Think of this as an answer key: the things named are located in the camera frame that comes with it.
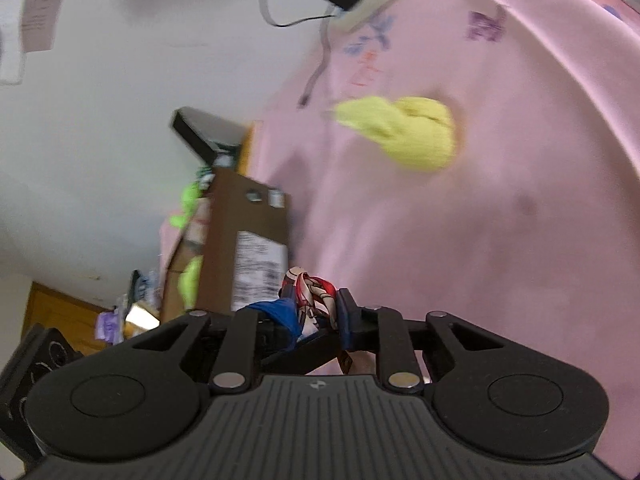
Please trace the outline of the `green plush toy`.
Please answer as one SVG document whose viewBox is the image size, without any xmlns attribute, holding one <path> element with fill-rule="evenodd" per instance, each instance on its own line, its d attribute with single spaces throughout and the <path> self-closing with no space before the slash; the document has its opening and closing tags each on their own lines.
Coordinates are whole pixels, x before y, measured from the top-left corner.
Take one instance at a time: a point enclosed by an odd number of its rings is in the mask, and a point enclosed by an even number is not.
<svg viewBox="0 0 640 480">
<path fill-rule="evenodd" d="M 198 201 L 201 196 L 202 189 L 200 182 L 194 181 L 187 185 L 181 194 L 181 212 L 180 214 L 173 214 L 169 218 L 170 225 L 182 230 L 194 215 L 196 208 L 198 208 Z"/>
</svg>

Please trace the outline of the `brown cardboard box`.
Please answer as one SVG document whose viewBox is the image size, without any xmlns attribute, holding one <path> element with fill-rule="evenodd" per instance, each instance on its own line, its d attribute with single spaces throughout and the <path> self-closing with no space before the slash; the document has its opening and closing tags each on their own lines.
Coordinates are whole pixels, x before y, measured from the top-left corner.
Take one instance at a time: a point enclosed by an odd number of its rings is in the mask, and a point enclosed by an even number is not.
<svg viewBox="0 0 640 480">
<path fill-rule="evenodd" d="M 277 298 L 288 270 L 288 206 L 278 188 L 219 168 L 195 217 L 168 260 L 160 322 L 184 312 L 178 278 L 202 256 L 198 299 L 191 310 L 230 314 L 257 301 Z"/>
</svg>

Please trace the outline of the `neon green cloth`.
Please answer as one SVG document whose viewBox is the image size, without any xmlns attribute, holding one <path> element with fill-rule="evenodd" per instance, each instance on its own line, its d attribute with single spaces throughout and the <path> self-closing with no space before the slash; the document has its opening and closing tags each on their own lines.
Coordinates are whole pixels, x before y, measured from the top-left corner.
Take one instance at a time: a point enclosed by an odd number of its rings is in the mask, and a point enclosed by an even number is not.
<svg viewBox="0 0 640 480">
<path fill-rule="evenodd" d="M 193 257 L 178 278 L 177 289 L 186 310 L 193 309 L 198 299 L 202 263 L 202 256 Z"/>
</svg>

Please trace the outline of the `yellow sock bundle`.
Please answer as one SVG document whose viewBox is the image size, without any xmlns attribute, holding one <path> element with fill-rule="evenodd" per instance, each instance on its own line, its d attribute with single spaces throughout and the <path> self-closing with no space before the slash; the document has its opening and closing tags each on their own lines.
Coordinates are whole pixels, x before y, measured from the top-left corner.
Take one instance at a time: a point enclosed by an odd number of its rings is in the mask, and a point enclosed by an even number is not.
<svg viewBox="0 0 640 480">
<path fill-rule="evenodd" d="M 334 117 L 408 169 L 445 169 L 458 152 L 457 126 L 449 107 L 422 96 L 351 99 L 334 106 Z"/>
</svg>

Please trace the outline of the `black smartphone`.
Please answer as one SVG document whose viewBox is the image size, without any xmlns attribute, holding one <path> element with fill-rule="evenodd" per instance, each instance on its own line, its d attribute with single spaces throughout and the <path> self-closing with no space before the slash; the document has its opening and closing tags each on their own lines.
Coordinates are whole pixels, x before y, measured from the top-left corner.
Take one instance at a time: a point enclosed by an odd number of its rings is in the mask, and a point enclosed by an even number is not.
<svg viewBox="0 0 640 480">
<path fill-rule="evenodd" d="M 171 129 L 209 167 L 235 169 L 248 128 L 190 106 L 174 110 Z"/>
</svg>

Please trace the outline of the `red patterned scarf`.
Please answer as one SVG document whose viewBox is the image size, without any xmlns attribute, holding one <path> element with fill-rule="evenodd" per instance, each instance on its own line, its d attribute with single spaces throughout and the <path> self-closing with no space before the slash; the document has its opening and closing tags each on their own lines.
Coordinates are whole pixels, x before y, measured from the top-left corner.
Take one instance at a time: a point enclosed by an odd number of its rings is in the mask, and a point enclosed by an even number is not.
<svg viewBox="0 0 640 480">
<path fill-rule="evenodd" d="M 336 288 L 324 278 L 299 266 L 286 271 L 280 298 L 294 318 L 293 344 L 286 359 L 296 372 L 311 372 L 333 359 L 343 374 L 352 372 L 354 361 L 344 349 L 336 296 Z"/>
</svg>

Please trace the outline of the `cluttered items pile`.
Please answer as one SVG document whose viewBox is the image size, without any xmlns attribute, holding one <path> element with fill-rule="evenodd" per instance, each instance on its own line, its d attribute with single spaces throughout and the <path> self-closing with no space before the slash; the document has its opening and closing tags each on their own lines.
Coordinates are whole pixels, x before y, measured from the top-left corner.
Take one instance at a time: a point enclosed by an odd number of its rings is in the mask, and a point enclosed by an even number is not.
<svg viewBox="0 0 640 480">
<path fill-rule="evenodd" d="M 120 344 L 160 326 L 160 293 L 158 274 L 152 270 L 134 270 L 126 294 L 120 296 L 111 310 L 98 315 L 94 338 L 108 346 Z"/>
</svg>

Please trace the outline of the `pink printed tablecloth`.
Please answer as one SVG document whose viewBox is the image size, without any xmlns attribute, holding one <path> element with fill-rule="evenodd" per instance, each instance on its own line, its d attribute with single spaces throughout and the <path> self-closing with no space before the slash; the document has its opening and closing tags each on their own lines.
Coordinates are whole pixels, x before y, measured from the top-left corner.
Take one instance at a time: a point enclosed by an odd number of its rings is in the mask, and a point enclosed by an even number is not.
<svg viewBox="0 0 640 480">
<path fill-rule="evenodd" d="M 364 304 L 445 310 L 588 370 L 597 447 L 639 471 L 639 29 L 593 0 L 397 0 L 334 35 L 258 115 L 253 179 L 290 196 L 295 264 Z M 456 156 L 409 170 L 340 125 L 349 99 L 423 96 Z"/>
</svg>

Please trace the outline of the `yellow book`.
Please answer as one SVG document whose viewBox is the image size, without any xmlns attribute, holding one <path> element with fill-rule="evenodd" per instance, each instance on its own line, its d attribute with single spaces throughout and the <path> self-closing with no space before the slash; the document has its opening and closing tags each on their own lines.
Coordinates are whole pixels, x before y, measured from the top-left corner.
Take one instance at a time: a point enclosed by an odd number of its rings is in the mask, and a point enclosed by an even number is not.
<svg viewBox="0 0 640 480">
<path fill-rule="evenodd" d="M 236 172 L 244 177 L 250 175 L 250 166 L 252 166 L 252 153 L 254 145 L 259 138 L 260 130 L 262 130 L 262 121 L 252 122 L 245 133 L 240 145 L 238 155 L 238 163 L 236 164 Z"/>
</svg>

